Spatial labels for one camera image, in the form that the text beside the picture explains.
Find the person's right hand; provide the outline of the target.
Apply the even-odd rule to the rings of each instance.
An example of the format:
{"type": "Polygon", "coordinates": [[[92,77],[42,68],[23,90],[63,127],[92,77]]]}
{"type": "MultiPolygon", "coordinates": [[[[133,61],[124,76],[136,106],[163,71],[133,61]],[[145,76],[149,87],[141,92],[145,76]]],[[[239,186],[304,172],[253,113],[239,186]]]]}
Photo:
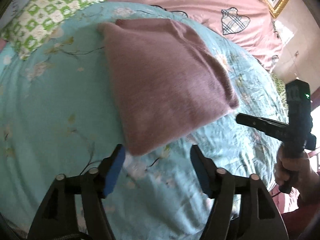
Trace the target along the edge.
{"type": "Polygon", "coordinates": [[[289,181],[300,192],[300,198],[305,204],[319,202],[319,174],[311,168],[308,154],[304,151],[301,158],[287,158],[285,153],[281,145],[274,166],[276,183],[282,186],[289,181]]]}

